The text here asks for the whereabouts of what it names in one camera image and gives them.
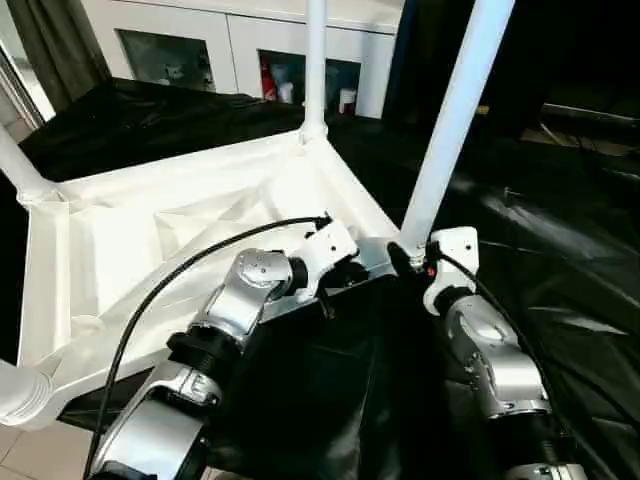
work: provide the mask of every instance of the metal rod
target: metal rod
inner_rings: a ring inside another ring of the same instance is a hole
[[[399,243],[424,257],[442,198],[469,131],[515,0],[476,0],[440,114],[404,217]]]
[[[327,134],[324,122],[326,0],[307,0],[307,58],[305,67],[305,104],[302,141]]]
[[[2,126],[0,126],[0,169],[18,190],[20,201],[29,202],[55,192],[55,184],[38,173]]]

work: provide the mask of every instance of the white pipe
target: white pipe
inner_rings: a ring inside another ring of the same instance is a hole
[[[55,184],[38,173],[31,161],[0,126],[0,169],[18,190],[18,200],[30,202],[55,191]]]
[[[52,390],[51,380],[42,372],[0,360],[0,423],[23,423],[47,403]]]
[[[326,26],[326,0],[307,0],[307,59],[302,124],[304,143],[327,134],[324,122]]]
[[[515,0],[476,0],[453,68],[399,243],[419,261],[469,131]]]

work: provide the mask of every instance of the white pipe connector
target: white pipe connector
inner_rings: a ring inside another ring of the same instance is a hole
[[[52,391],[51,379],[44,373],[0,360],[0,423],[24,423],[42,409]]]

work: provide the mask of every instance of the silver robot arm segment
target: silver robot arm segment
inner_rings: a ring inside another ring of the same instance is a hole
[[[153,369],[106,433],[91,478],[200,478],[207,412],[222,400],[265,304],[283,296],[300,303],[313,298],[321,277],[356,253],[347,228],[337,221],[290,257],[240,252],[187,331],[171,336],[169,358]]]
[[[553,415],[540,370],[520,348],[507,319],[474,293],[469,277],[479,266],[475,229],[435,232],[427,251],[435,253],[435,261],[427,266],[433,282],[424,295],[425,307],[445,318],[450,347],[469,374],[505,478],[586,480]]]

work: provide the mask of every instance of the black plastic sheet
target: black plastic sheet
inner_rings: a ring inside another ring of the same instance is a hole
[[[66,180],[291,130],[302,116],[244,96],[116,81],[22,146],[45,176]],[[328,123],[336,150],[399,224],[426,136]],[[24,214],[8,189],[18,275]],[[471,138],[437,220],[478,229],[480,277],[542,362],[591,479],[640,478],[639,191],[630,159]],[[464,371],[420,297],[413,280],[388,277],[334,297],[333,320],[309,307],[262,326],[216,417],[211,463],[258,480],[500,478]],[[7,311],[18,301],[8,295]],[[119,383],[112,416],[143,379]],[[74,400],[61,419],[91,428],[100,394]]]

